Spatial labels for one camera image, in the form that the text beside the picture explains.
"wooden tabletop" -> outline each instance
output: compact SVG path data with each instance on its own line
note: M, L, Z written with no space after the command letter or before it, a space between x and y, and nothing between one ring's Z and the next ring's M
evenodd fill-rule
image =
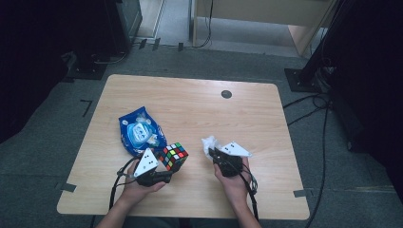
M224 90L232 97L223 98ZM118 118L141 106L168 143L181 143L189 157L169 184L130 215L233 218L202 151L202 139L213 135L221 145L235 141L253 154L249 164L259 184L260 219L309 217L306 198L294 194L303 187L275 85L128 75L108 78L67 180L77 188L62 193L59 213L107 213L116 172L131 158L121 143ZM122 190L118 187L115 199Z

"gray carpet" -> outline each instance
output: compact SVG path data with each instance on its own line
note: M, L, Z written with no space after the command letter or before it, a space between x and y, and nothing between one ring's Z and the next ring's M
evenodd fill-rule
M89 227L91 216L57 213L61 192L55 186L68 177L110 74L271 83L278 86L284 104L308 95L291 92L283 73L285 67L303 68L305 59L203 49L151 49L134 47L119 64L107 67L101 81L60 83L26 127L0 144L1 228ZM82 100L92 101L87 113L88 102ZM314 108L311 100L286 108L287 122ZM289 128L311 212L322 175L323 121L324 111L320 111ZM403 227L403 205L385 169L368 154L347 150L333 111L328 115L326 165L323 196L311 227ZM304 227L306 221L262 220L261 224Z

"hand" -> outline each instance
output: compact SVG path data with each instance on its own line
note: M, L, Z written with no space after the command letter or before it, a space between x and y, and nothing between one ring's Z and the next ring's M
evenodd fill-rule
M242 163L244 164L242 169L242 175L245 177L245 179L248 181L249 184L251 182L251 177L249 174L245 173L245 171L247 171L246 167L249 168L249 161L247 158L242 158ZM248 191L246 189L243 179L239 175L229 178L224 177L217 164L214 164L214 169L215 169L215 175L217 179L221 182L222 187L224 188L225 195L231 202L231 205L233 207L245 206Z
M133 173L134 168L139 162L138 160L134 161L131 166L128 168L127 173ZM136 181L133 182L133 179L126 178L125 189L120 197L126 203L130 203L130 205L135 205L143 200L149 193L157 192L161 188L165 186L165 182L158 182L151 187L145 187L138 184Z

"wooden desk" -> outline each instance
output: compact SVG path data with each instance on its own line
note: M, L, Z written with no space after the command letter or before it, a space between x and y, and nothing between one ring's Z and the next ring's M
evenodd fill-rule
M232 97L222 98L223 90ZM130 159L118 118L143 105L168 143L181 143L189 157L166 187L130 215L232 218L213 164L202 152L202 139L214 135L222 145L236 141L253 154L249 162L259 183L261 219L309 217L306 198L294 195L303 187L275 85L124 75L107 80L67 180L77 188L63 192L60 213L107 213L116 172Z
M193 46L197 17L210 16L212 0L194 0ZM297 52L302 55L320 27L328 24L337 0L216 0L213 18L289 25Z

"person's left hand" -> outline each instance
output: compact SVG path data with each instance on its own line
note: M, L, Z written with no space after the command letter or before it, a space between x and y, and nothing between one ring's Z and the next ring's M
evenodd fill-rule
M128 168L127 173L133 173L134 172L134 167L136 166L136 163L139 162L139 160L134 161L131 163L131 166ZM136 181L132 182L133 179L126 178L125 182L131 182L129 184L125 184L125 189L122 195L120 196L120 199L122 199L125 203L130 203L131 206L139 203L141 200L143 200L149 193L157 192L161 188L163 188L166 183L161 181L158 182L150 187L145 187L140 184L138 184Z

